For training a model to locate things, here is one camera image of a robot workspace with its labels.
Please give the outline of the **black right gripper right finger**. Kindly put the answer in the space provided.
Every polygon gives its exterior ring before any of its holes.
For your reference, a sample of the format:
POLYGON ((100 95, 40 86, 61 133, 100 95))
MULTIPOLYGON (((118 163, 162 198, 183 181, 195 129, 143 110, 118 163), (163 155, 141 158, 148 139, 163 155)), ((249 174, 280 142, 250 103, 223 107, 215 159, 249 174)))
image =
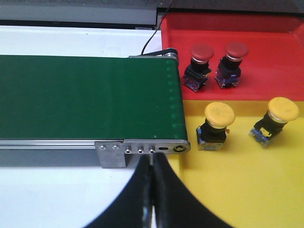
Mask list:
POLYGON ((230 228, 187 189, 163 153, 153 155, 153 193, 158 228, 230 228))

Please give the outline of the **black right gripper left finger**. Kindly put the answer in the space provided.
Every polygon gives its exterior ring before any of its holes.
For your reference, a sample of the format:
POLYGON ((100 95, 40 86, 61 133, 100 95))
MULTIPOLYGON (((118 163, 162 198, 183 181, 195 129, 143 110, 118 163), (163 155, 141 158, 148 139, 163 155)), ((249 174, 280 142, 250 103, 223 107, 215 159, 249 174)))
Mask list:
POLYGON ((152 170, 142 155, 135 171, 115 200, 87 228, 150 228, 152 223, 152 170))

